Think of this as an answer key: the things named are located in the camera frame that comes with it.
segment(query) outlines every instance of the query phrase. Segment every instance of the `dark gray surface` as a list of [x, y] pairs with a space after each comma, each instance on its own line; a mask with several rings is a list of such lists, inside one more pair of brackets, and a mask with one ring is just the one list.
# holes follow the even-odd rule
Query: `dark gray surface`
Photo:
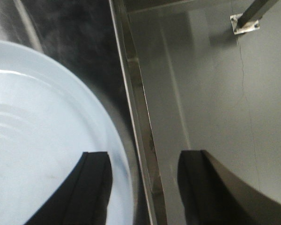
[[281, 0], [235, 36], [252, 0], [198, 0], [130, 14], [170, 225], [185, 224], [181, 150], [206, 149], [281, 203]]
[[72, 71], [94, 92], [114, 122], [127, 153], [133, 180], [134, 223], [147, 224], [147, 207], [108, 1], [0, 0], [0, 40], [43, 52]]

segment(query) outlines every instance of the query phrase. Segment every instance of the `metal bracket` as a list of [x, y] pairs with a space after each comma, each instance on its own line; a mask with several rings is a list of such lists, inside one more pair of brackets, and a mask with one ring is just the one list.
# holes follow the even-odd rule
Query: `metal bracket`
[[243, 34], [243, 33], [247, 33], [247, 32], [250, 32], [250, 31], [260, 29], [259, 20], [247, 22], [243, 27], [240, 27], [237, 22], [238, 22], [238, 19], [242, 15], [243, 15], [243, 13], [235, 14], [235, 15], [230, 16], [230, 20], [231, 20], [231, 24], [232, 24], [234, 34]]

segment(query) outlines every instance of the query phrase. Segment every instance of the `crack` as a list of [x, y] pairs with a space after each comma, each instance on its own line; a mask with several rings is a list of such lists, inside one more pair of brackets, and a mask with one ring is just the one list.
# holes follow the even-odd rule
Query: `crack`
[[242, 62], [243, 80], [242, 80], [242, 95], [241, 95], [240, 99], [237, 101], [236, 105], [238, 105], [238, 103], [240, 102], [240, 100], [243, 97], [245, 98], [245, 102], [246, 102], [246, 105], [248, 107], [248, 113], [249, 113], [249, 118], [250, 118], [250, 132], [251, 132], [252, 141], [253, 141], [253, 151], [254, 151], [254, 159], [255, 159], [255, 168], [256, 168], [256, 171], [257, 171], [257, 178], [258, 178], [258, 187], [259, 187], [259, 190], [260, 190], [260, 178], [259, 178], [259, 171], [258, 171], [258, 167], [257, 167], [255, 135], [254, 135], [254, 131], [253, 131], [253, 122], [252, 122], [252, 116], [251, 116], [250, 103], [249, 103], [249, 99], [248, 99], [248, 97], [247, 97], [247, 95], [244, 91], [244, 60], [243, 60], [243, 56], [242, 56], [242, 47], [241, 47], [241, 44], [238, 41], [238, 37], [237, 37], [237, 45], [239, 46], [239, 54], [240, 54], [240, 59], [241, 59], [241, 62]]

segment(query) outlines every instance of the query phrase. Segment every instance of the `gray floor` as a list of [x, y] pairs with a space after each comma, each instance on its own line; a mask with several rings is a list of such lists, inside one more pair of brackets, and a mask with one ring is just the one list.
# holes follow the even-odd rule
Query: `gray floor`
[[229, 16], [252, 0], [212, 2], [131, 15], [170, 225], [185, 224], [185, 149], [208, 150], [281, 203], [281, 0], [240, 36]]

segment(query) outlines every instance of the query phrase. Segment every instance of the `metal post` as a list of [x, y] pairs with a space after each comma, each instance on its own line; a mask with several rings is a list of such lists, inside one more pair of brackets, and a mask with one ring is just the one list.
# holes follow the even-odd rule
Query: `metal post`
[[278, 0], [255, 0], [243, 14], [236, 14], [230, 17], [234, 34], [246, 33], [258, 30], [259, 19], [277, 2]]

